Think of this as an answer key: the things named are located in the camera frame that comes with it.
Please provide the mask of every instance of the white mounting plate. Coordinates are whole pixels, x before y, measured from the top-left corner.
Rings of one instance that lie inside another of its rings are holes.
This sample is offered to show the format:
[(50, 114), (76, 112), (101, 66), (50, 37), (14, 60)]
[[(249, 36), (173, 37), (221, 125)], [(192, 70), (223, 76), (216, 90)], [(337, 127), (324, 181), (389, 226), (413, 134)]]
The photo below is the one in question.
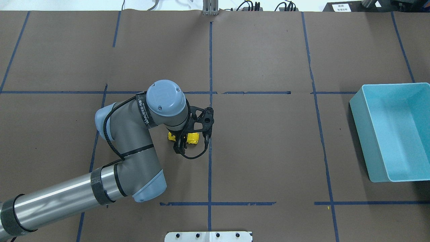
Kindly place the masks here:
[(252, 242), (252, 232), (169, 232), (164, 242)]

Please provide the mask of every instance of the blue tape line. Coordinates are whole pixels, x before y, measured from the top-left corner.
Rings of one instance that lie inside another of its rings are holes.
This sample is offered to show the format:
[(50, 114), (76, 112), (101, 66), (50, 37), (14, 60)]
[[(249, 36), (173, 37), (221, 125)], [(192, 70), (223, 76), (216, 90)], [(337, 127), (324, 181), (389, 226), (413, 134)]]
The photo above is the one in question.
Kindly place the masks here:
[(209, 23), (209, 102), (212, 107), (212, 24)]
[(346, 201), (346, 202), (314, 202), (315, 205), (420, 205), (430, 201)]
[[(106, 94), (137, 94), (141, 91), (107, 91)], [(102, 91), (3, 91), (5, 94), (104, 94)], [(210, 94), (210, 92), (184, 92), (185, 94)]]
[(6, 73), (4, 74), (3, 81), (0, 86), (0, 94), (3, 91), (4, 84), (6, 83), (7, 75), (9, 74), (10, 66), (12, 66), (13, 58), (15, 57), (16, 50), (18, 49), (19, 41), (21, 41), (22, 33), (24, 33), (25, 26), (27, 24), (28, 17), (30, 16), (30, 11), (27, 12), (24, 24), (22, 25), (21, 32), (19, 33), (18, 40), (16, 41), (15, 48), (13, 48), (12, 56), (10, 57), (9, 64), (7, 65)]
[(199, 92), (199, 91), (197, 91), (197, 92), (184, 92), (185, 94), (209, 94), (209, 95), (212, 95), (212, 94), (218, 94), (217, 92), (212, 92), (212, 91), (209, 91), (209, 92)]
[(7, 94), (104, 94), (101, 91), (4, 91)]
[(409, 75), (411, 76), (412, 83), (415, 83), (414, 75), (412, 74), (411, 66), (409, 65), (408, 57), (406, 56), (405, 49), (403, 48), (402, 39), (400, 39), (399, 30), (397, 29), (396, 19), (394, 12), (391, 12), (391, 19), (393, 20), (394, 30), (396, 31), (397, 38), (399, 39), (400, 48), (402, 49), (403, 57), (405, 58), (406, 66), (408, 67)]
[(209, 140), (208, 202), (212, 202), (212, 139)]
[[(103, 99), (101, 101), (101, 108), (104, 107), (104, 102), (106, 101), (106, 92), (108, 90), (108, 85), (106, 84), (106, 86), (104, 87), (104, 91), (103, 91)], [(92, 155), (91, 155), (91, 162), (89, 164), (89, 172), (91, 173), (94, 167), (94, 159), (95, 159), (95, 148), (97, 146), (97, 142), (98, 142), (98, 136), (99, 136), (99, 131), (97, 131), (95, 133), (95, 139), (94, 139), (94, 146), (92, 148)]]
[[(307, 39), (304, 12), (301, 12), (301, 19), (302, 19), (302, 23), (303, 23), (304, 41), (306, 43), (306, 52), (307, 52), (307, 61), (308, 61), (308, 65), (309, 65), (309, 73), (310, 73), (310, 78), (312, 80), (313, 99), (315, 101), (316, 118), (318, 120), (318, 128), (319, 128), (319, 137), (321, 139), (322, 151), (324, 152), (324, 164), (326, 166), (327, 187), (329, 189), (330, 202), (332, 203), (333, 202), (332, 183), (330, 181), (330, 172), (329, 172), (329, 164), (327, 162), (326, 145), (324, 143), (323, 127), (321, 125), (321, 117), (319, 115), (319, 109), (318, 109), (318, 99), (316, 96), (315, 80), (313, 78), (312, 68), (310, 65), (309, 42)], [(335, 231), (335, 239), (336, 239), (336, 242), (339, 242), (338, 223), (336, 220), (336, 212), (335, 212), (335, 207), (334, 207), (333, 203), (331, 204), (331, 207), (332, 207), (331, 211), (332, 211), (332, 218), (333, 218), (333, 228)]]
[(357, 92), (311, 92), (311, 94), (356, 94)]
[(80, 236), (82, 233), (83, 219), (85, 217), (85, 212), (81, 213), (81, 219), (79, 221), (78, 235), (76, 236), (76, 242), (80, 241)]
[(285, 92), (225, 92), (223, 94), (291, 94), (291, 91), (285, 91)]
[(118, 11), (117, 27), (115, 28), (114, 43), (112, 44), (112, 48), (115, 48), (115, 45), (117, 44), (117, 35), (118, 35), (118, 28), (120, 26), (120, 18), (121, 18), (121, 11)]
[[(212, 25), (209, 23), (209, 105), (212, 107)], [(212, 231), (212, 140), (209, 140), (209, 162), (208, 162), (208, 231)]]
[(208, 205), (208, 231), (212, 231), (212, 207)]
[[(104, 102), (106, 101), (106, 93), (108, 90), (108, 85), (106, 84), (104, 87), (104, 91), (103, 91), (103, 99), (101, 100), (101, 108), (104, 107)], [(94, 166), (94, 158), (95, 158), (95, 148), (97, 146), (97, 141), (98, 141), (98, 131), (95, 134), (95, 139), (94, 139), (94, 146), (92, 148), (92, 154), (91, 154), (91, 162), (89, 164), (89, 172), (92, 172), (92, 168)], [(76, 242), (80, 241), (80, 237), (81, 237), (81, 233), (82, 233), (82, 227), (83, 227), (83, 219), (85, 217), (85, 212), (81, 213), (81, 219), (79, 221), (79, 227), (78, 227), (78, 235), (76, 236)]]
[(276, 202), (168, 202), (160, 206), (272, 206)]

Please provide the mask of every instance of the white label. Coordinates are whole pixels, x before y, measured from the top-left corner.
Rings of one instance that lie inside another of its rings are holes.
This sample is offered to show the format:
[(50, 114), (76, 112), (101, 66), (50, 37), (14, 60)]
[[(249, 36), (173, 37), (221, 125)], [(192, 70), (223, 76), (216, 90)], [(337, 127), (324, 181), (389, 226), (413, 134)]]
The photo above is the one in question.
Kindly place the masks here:
[(347, 3), (332, 4), (332, 7), (335, 12), (351, 12), (351, 8)]

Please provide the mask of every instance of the metal bracket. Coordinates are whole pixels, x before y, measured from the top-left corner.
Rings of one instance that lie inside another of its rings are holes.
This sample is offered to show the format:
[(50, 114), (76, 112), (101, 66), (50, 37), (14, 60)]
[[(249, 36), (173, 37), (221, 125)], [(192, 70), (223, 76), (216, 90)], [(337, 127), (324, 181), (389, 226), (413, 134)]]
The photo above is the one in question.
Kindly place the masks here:
[(203, 15), (218, 15), (218, 0), (203, 0)]
[(252, 242), (252, 232), (170, 232), (164, 242)]

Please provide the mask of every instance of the gray joint cap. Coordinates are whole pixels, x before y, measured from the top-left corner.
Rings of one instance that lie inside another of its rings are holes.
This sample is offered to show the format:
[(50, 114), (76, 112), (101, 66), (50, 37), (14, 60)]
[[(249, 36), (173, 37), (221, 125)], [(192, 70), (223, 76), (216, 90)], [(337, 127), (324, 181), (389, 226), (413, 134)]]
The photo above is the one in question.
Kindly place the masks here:
[(159, 80), (146, 93), (149, 109), (163, 117), (173, 117), (184, 110), (187, 101), (179, 86), (171, 80)]

